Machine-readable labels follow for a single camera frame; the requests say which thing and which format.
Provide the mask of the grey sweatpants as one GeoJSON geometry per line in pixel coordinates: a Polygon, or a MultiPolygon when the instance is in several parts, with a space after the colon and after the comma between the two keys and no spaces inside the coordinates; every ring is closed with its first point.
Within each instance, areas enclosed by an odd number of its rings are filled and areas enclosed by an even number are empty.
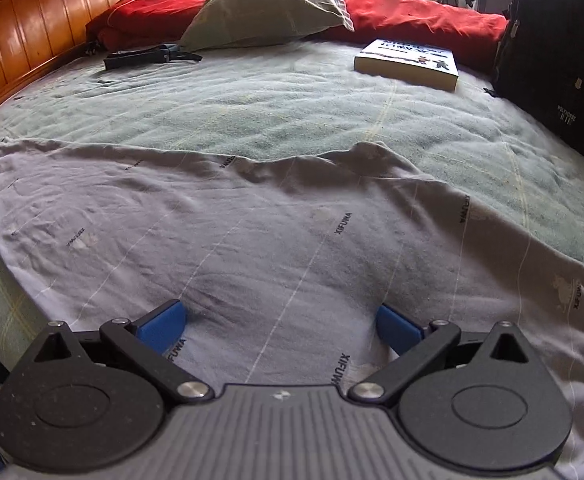
{"type": "Polygon", "coordinates": [[[382,145],[254,162],[1,143],[0,258],[75,330],[181,300],[179,363],[216,387],[348,386],[391,356],[382,304],[513,322],[572,409],[558,468],[584,479],[584,264],[382,145]]]}

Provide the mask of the white blue paperback book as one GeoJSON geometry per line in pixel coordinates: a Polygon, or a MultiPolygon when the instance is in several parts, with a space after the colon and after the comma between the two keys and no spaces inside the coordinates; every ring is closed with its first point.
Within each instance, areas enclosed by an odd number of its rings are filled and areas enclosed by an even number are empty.
{"type": "Polygon", "coordinates": [[[362,49],[354,58],[354,70],[447,92],[456,91],[459,79],[451,51],[386,39],[375,39],[362,49]]]}

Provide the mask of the red duvet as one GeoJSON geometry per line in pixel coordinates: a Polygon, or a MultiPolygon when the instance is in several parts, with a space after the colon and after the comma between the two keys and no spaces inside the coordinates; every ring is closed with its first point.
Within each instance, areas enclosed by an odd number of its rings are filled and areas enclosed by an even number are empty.
{"type": "MultiPolygon", "coordinates": [[[[108,51],[175,42],[206,0],[118,0],[86,25],[89,44],[108,51]]],[[[311,40],[362,44],[409,41],[451,51],[459,64],[488,74],[506,18],[432,0],[344,0],[354,23],[311,35],[311,40]]]]}

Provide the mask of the grey-green plaid pillow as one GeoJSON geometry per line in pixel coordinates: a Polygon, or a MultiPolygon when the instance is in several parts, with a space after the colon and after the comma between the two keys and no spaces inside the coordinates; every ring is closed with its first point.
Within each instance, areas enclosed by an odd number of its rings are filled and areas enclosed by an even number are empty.
{"type": "Polygon", "coordinates": [[[334,27],[355,29],[344,0],[206,0],[179,46],[189,52],[272,46],[334,27]]]}

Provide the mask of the black folded umbrella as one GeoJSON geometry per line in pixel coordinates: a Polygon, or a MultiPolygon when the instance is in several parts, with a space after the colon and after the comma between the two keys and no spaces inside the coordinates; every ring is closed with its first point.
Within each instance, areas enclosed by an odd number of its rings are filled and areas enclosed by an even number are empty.
{"type": "Polygon", "coordinates": [[[118,70],[124,67],[164,64],[171,61],[200,62],[201,60],[200,54],[188,52],[178,44],[159,44],[150,48],[110,53],[104,58],[103,64],[106,70],[118,70]]]}

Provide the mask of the black backpack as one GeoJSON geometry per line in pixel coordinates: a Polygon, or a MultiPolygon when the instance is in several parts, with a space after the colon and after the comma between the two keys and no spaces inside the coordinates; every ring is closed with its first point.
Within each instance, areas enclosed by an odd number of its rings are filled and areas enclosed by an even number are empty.
{"type": "Polygon", "coordinates": [[[584,155],[584,0],[512,0],[491,84],[584,155]]]}

